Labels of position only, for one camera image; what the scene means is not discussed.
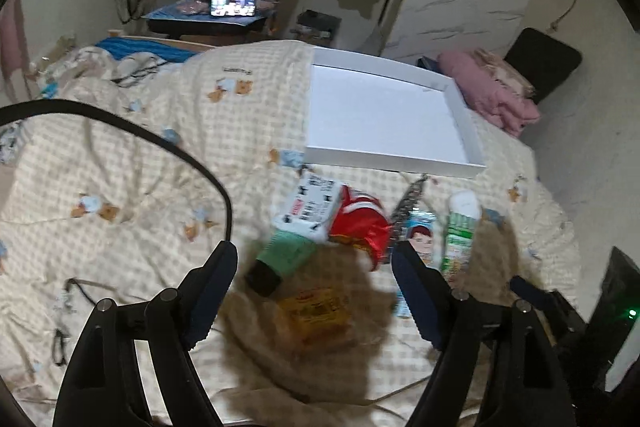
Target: pink cloth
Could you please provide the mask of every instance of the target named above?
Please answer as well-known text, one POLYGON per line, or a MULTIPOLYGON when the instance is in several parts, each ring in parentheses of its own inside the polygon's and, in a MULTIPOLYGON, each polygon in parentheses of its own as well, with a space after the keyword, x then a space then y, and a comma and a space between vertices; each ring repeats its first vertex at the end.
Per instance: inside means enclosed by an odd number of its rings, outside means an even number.
POLYGON ((19 0, 6 0, 0 9, 0 71, 4 79, 4 89, 9 99, 17 103, 11 74, 22 68, 26 70, 28 62, 26 53, 26 38, 22 9, 19 0))
POLYGON ((520 136, 526 124, 540 119, 536 104, 492 79, 467 53, 443 52, 438 64, 443 74, 456 81, 471 109, 512 136, 520 136))

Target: phone screen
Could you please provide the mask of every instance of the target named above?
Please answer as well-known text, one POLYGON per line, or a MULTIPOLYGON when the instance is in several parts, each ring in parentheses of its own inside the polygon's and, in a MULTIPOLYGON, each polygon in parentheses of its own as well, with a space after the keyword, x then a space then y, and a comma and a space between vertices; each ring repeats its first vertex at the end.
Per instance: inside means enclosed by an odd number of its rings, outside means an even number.
POLYGON ((255 15, 255 0, 211 0, 211 15, 251 17, 255 15))

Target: bed sheet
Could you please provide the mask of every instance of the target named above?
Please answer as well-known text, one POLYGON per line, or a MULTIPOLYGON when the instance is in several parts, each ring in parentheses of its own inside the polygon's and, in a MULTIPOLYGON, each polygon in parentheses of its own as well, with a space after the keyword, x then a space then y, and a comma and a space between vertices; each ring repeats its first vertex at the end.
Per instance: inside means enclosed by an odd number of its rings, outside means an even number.
MULTIPOLYGON (((233 242, 239 270, 194 366, 225 422, 277 426, 401 426, 409 418, 437 353, 411 319, 392 311, 396 283, 387 267, 370 272, 366 256, 322 247, 287 279, 278 296, 332 286, 345 293, 356 345, 304 360, 283 353, 270 329, 268 302, 244 287, 242 274, 271 234, 271 218, 297 184, 273 150, 303 150, 313 48, 297 41, 229 46, 163 67, 122 87, 103 50, 82 74, 73 61, 59 96, 91 103, 158 134, 175 131, 180 146, 206 164, 234 202, 233 242)), ((431 177, 423 202, 444 219, 455 190, 473 189, 486 208, 508 218, 482 223, 466 287, 479 299, 509 304, 506 281, 522 273, 575 301, 579 272, 572 225, 536 181, 532 152, 474 115, 487 158, 474 180, 431 177)), ((51 361, 52 331, 70 335, 68 352, 91 306, 62 293, 69 277, 86 280, 94 299, 149 299, 200 266, 222 238, 222 200, 177 158, 101 123, 67 115, 27 122, 15 182, 0 213, 6 247, 0 276, 0 373, 37 425, 48 426, 64 368, 51 361), (78 215, 85 194, 102 204, 78 215)), ((415 175, 316 166, 379 197, 387 210, 415 175)), ((435 243, 442 241, 441 227, 435 243)), ((146 344, 140 370, 152 413, 166 418, 146 344)), ((473 422, 488 367, 483 352, 462 423, 473 422)))

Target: toothpaste tube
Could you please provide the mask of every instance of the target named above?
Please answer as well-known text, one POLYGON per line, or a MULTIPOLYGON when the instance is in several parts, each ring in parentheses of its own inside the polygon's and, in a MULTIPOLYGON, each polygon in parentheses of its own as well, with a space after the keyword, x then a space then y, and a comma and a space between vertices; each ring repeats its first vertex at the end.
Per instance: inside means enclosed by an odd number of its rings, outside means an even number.
POLYGON ((481 214, 478 198, 471 190, 457 192, 449 199, 449 225, 440 265, 440 272, 449 283, 468 267, 474 231, 481 214))

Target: white box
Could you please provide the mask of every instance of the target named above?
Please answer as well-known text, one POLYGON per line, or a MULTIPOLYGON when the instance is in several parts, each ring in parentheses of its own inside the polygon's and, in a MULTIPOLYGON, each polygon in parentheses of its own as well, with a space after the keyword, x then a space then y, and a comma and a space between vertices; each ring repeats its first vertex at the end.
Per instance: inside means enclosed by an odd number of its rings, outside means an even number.
POLYGON ((452 78, 321 47, 311 72, 305 162, 458 178, 485 168, 452 78))

